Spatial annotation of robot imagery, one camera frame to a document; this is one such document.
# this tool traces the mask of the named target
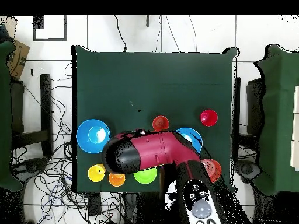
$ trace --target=white floor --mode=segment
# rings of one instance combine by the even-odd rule
[[[189,15],[168,15],[168,21],[178,44],[179,50],[184,52],[195,51],[195,37]],[[69,78],[71,65],[71,45],[83,45],[94,51],[123,51],[124,45],[119,36],[114,16],[67,16],[67,41],[66,42],[33,42],[33,27],[31,16],[17,16],[18,25],[15,38],[30,46],[27,62],[21,79],[28,89],[40,101],[40,74],[50,74],[51,78]],[[151,15],[149,27],[145,26],[145,15],[118,16],[119,28],[128,52],[154,52],[156,50],[157,36],[161,29],[159,15]],[[205,53],[221,53],[228,47],[238,47],[240,54],[237,65],[237,76],[241,77],[241,124],[246,125],[246,83],[260,77],[258,69],[253,62],[263,58],[265,46],[280,44],[284,48],[294,51],[299,47],[299,27],[296,16],[278,15],[191,15],[197,37],[197,50]],[[166,16],[163,16],[163,47],[162,52],[178,51],[171,35]],[[63,17],[45,16],[44,30],[37,30],[37,38],[51,39],[63,38]],[[161,52],[161,35],[159,36],[157,52]],[[71,86],[71,80],[52,81],[52,87]],[[53,97],[66,105],[66,114],[63,121],[72,129],[71,115],[71,89],[56,88]],[[58,121],[60,113],[53,105],[53,115]],[[25,90],[23,107],[23,124],[25,132],[40,130],[40,106],[30,93]],[[53,122],[53,133],[59,127]],[[241,132],[246,132],[246,127],[240,126]],[[65,141],[69,135],[63,135]],[[54,147],[64,142],[62,135],[54,143]],[[30,145],[24,159],[41,157],[41,146]],[[62,152],[55,154],[56,158],[63,157]],[[47,182],[53,179],[45,176]],[[46,190],[45,185],[36,179],[36,184]],[[238,188],[237,197],[248,217],[252,220],[254,199],[249,185],[242,183],[235,174],[234,185]],[[34,179],[28,183],[25,192],[26,219],[38,222],[42,217],[41,199],[45,195],[34,184]],[[55,216],[51,220],[44,220],[42,224],[57,224],[57,219],[63,215],[65,206],[54,207],[49,215]],[[77,209],[69,209],[65,219],[59,224],[87,224],[80,216]]]

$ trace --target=floor tile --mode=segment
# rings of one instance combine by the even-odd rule
[[[255,200],[253,190],[250,184],[245,184],[241,181],[241,177],[234,173],[234,186],[238,189],[236,197],[241,205],[254,205]]]
[[[32,16],[17,16],[16,39],[30,47],[27,60],[71,60],[71,46],[87,46],[87,16],[67,16],[67,41],[33,41]],[[44,30],[37,30],[37,35],[51,37],[52,30],[61,29],[61,16],[45,16]]]
[[[255,212],[255,207],[254,206],[243,206],[243,210],[247,214],[248,219],[250,222],[253,222],[253,217],[254,217],[254,212]]]
[[[244,159],[244,160],[250,160],[251,162],[255,162],[256,152],[252,151],[251,149],[248,149],[246,147],[239,146],[238,156],[239,157],[247,156],[246,159]]]
[[[237,15],[238,61],[257,61],[268,44],[280,44],[294,51],[299,47],[297,15]]]
[[[102,198],[102,205],[119,205],[119,194],[118,193],[114,193],[114,192],[102,192],[100,194],[101,198]]]
[[[248,115],[247,115],[247,93],[246,87],[247,83],[251,80],[260,78],[260,72],[253,63],[237,63],[237,77],[241,78],[240,85],[240,133],[246,134]]]
[[[145,25],[146,15],[117,15],[119,29],[127,52],[154,52],[160,31],[159,15],[150,16],[149,27]],[[113,15],[88,16],[88,48],[92,51],[124,51],[124,43],[117,30]]]
[[[235,47],[235,15],[190,15],[197,40],[197,51],[201,53],[221,53],[226,48]],[[189,15],[163,16],[163,52],[179,50],[194,52],[195,35]]]
[[[40,75],[41,74],[50,74],[51,79],[57,80],[61,78],[69,78],[70,76],[66,76],[64,71],[65,67],[69,64],[69,62],[31,62],[27,61],[25,64],[22,76],[20,78],[25,85],[24,94],[23,94],[23,125],[24,125],[24,132],[32,132],[32,131],[39,131],[40,130]],[[60,80],[55,82],[52,80],[51,82],[52,88],[56,86],[71,86],[71,79],[67,80]],[[70,91],[68,93],[68,97],[66,101],[59,98],[59,92]],[[71,88],[55,88],[53,89],[52,93],[53,97],[56,99],[58,96],[59,100],[62,100],[62,103],[69,104],[71,99],[69,99],[69,95],[71,95]],[[61,110],[63,110],[63,106],[57,103]],[[71,105],[68,105],[68,113],[65,115],[67,116],[68,120],[71,119],[69,110],[71,109]],[[60,112],[58,108],[53,104],[53,117],[58,122],[60,119]],[[59,130],[59,126],[56,123],[53,123],[53,133],[57,133]]]
[[[33,158],[42,158],[43,151],[41,149],[41,143],[34,143],[27,145],[25,148],[19,148],[13,151],[13,157],[19,158],[19,161],[29,160]]]
[[[63,144],[63,138],[65,138],[65,142],[70,140],[70,136],[62,136],[59,135],[58,139],[53,143],[53,149],[55,150],[56,147],[58,147],[60,144]],[[63,168],[65,172],[72,174],[72,164],[69,164],[68,162],[59,162],[61,158],[64,158],[64,151],[63,147],[58,149],[57,152],[53,155],[53,159],[49,161],[49,163],[46,165],[46,170],[55,168],[54,171],[47,171],[49,176],[45,174],[40,174],[40,176],[37,176],[35,178],[31,178],[31,180],[28,182],[26,189],[25,189],[25,195],[24,195],[24,204],[41,204],[41,200],[45,194],[49,194],[49,190],[53,190],[55,186],[58,183],[58,177],[60,169]],[[42,204],[48,203],[48,196],[44,197],[44,200],[42,201]]]
[[[72,88],[57,87],[53,89],[52,97],[52,112],[55,119],[53,120],[53,133],[70,134],[72,132]]]
[[[44,211],[47,212],[49,209],[48,206],[44,207]],[[40,206],[37,205],[25,205],[24,206],[24,212],[25,212],[25,219],[28,220],[34,220],[36,224],[40,222],[40,219],[43,218],[43,211]],[[86,210],[80,209],[81,215],[88,219],[88,212]],[[65,206],[59,206],[59,207],[52,207],[52,209],[49,211],[48,216],[41,224],[88,224],[80,215],[79,210],[77,208],[66,208]],[[99,219],[104,219],[104,216],[98,216],[97,218],[95,216],[91,216],[89,218],[91,223],[99,222]]]
[[[124,218],[120,217],[120,207],[115,205],[102,206],[104,214],[103,220],[109,221],[109,219],[116,224],[124,224]]]

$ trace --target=green table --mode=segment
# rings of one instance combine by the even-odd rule
[[[105,122],[114,136],[124,130],[152,130],[153,119],[166,116],[169,130],[190,127],[200,133],[203,145],[221,164],[222,176],[230,184],[232,60],[236,48],[223,54],[72,49],[77,56],[78,126],[95,118]],[[205,109],[218,113],[215,126],[205,127],[199,121]],[[107,175],[101,182],[91,182],[87,171],[102,162],[101,155],[77,149],[74,183],[78,192],[159,191],[159,173],[148,185],[136,182],[132,174],[126,175],[121,187],[111,186]]]

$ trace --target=cardboard box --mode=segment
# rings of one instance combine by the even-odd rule
[[[11,76],[20,79],[30,47],[15,40],[16,50],[9,54],[8,68]]]

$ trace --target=yellow cup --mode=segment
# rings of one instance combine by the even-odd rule
[[[97,164],[88,169],[87,176],[92,182],[100,182],[106,173],[104,165]]]

